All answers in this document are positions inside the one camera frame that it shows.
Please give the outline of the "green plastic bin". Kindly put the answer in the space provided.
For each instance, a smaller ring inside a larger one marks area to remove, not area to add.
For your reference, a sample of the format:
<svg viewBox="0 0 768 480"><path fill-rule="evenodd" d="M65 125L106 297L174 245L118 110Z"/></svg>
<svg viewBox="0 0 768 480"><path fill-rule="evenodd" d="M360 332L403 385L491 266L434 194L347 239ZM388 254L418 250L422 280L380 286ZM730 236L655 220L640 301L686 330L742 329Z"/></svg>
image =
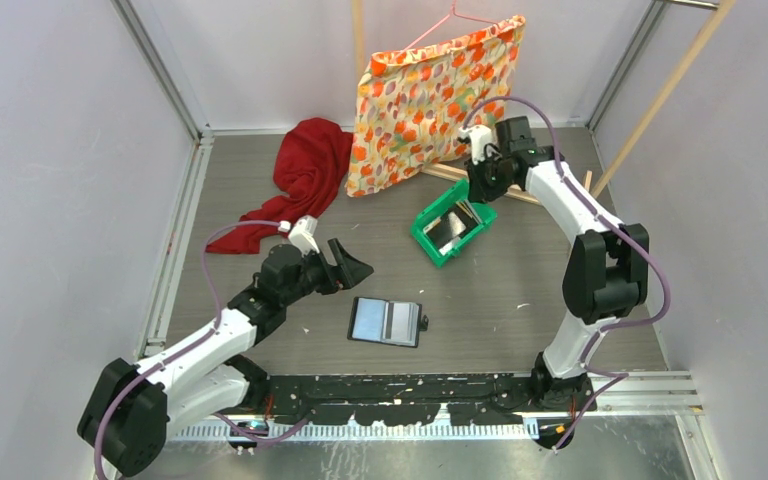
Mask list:
<svg viewBox="0 0 768 480"><path fill-rule="evenodd" d="M470 202L469 190L466 179L458 180L418 214L411 225L412 237L438 268L457 257L497 218L492 207Z"/></svg>

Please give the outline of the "black card holder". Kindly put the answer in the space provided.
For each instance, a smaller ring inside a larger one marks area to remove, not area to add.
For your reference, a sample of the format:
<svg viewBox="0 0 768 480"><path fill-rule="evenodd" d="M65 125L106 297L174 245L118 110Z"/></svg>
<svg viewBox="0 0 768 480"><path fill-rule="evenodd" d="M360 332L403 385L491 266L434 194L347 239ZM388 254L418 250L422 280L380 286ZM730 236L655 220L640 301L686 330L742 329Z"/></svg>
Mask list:
<svg viewBox="0 0 768 480"><path fill-rule="evenodd" d="M417 348L429 318L416 302L356 297L347 339L382 345Z"/></svg>

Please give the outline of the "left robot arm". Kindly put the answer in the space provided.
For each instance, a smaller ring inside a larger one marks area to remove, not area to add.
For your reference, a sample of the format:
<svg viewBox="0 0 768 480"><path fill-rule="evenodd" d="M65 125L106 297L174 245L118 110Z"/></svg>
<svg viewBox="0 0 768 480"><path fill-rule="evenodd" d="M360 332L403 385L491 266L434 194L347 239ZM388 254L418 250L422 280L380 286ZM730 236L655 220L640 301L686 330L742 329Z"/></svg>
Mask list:
<svg viewBox="0 0 768 480"><path fill-rule="evenodd" d="M232 407L258 412L267 398L267 375L241 354L281 326L293 303L312 293L351 289L374 272L338 239L328 246L333 263L317 249L272 248L252 283L195 333L137 363L117 358L106 365L77 425L96 467L110 464L136 475L168 437L203 418Z"/></svg>

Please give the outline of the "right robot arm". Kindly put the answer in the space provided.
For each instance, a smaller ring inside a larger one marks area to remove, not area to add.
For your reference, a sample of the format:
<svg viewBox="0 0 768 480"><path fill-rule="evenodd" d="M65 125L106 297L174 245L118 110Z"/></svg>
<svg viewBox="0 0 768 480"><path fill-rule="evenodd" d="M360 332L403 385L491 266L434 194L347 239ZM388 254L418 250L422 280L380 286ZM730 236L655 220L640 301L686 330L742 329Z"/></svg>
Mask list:
<svg viewBox="0 0 768 480"><path fill-rule="evenodd" d="M607 329L646 299L648 232L601 206L555 145L537 144L525 116L494 127L462 127L458 139L470 149L470 201L488 203L517 186L544 207L570 243L562 281L566 313L528 383L537 406L556 410L584 393L587 364Z"/></svg>

